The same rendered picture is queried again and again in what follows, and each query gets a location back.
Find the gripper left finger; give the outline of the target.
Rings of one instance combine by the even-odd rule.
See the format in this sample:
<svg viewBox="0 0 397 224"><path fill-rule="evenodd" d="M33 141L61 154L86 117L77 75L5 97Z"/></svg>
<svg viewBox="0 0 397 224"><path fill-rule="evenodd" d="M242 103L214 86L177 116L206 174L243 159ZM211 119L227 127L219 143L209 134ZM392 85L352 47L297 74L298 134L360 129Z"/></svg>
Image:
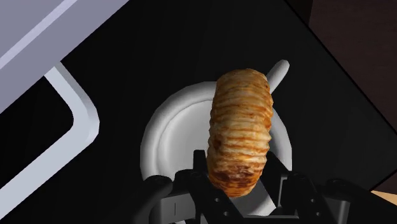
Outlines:
<svg viewBox="0 0 397 224"><path fill-rule="evenodd" d="M209 181L203 150L193 152L193 169L178 171L174 179L146 178L133 201L132 224L244 224L231 200Z"/></svg>

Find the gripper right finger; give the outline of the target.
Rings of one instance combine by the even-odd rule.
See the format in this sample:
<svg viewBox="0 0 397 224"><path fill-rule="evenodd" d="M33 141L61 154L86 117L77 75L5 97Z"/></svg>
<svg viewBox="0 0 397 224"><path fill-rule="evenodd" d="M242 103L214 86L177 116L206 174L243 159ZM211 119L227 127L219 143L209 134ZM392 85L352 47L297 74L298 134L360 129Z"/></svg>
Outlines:
<svg viewBox="0 0 397 224"><path fill-rule="evenodd" d="M292 224L397 224L397 206L344 179L325 185L287 170L271 151L266 155L263 185L283 215L296 215Z"/></svg>

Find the golden brown ridged bread roll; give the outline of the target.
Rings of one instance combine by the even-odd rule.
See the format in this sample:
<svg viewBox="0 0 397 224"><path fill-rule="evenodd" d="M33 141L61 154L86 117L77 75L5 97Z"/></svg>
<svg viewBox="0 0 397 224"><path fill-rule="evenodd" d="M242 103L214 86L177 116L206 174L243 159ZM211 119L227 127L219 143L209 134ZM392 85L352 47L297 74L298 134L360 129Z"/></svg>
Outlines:
<svg viewBox="0 0 397 224"><path fill-rule="evenodd" d="M210 112L207 171L228 197L251 192L267 162L273 99L267 78L254 69L221 76Z"/></svg>

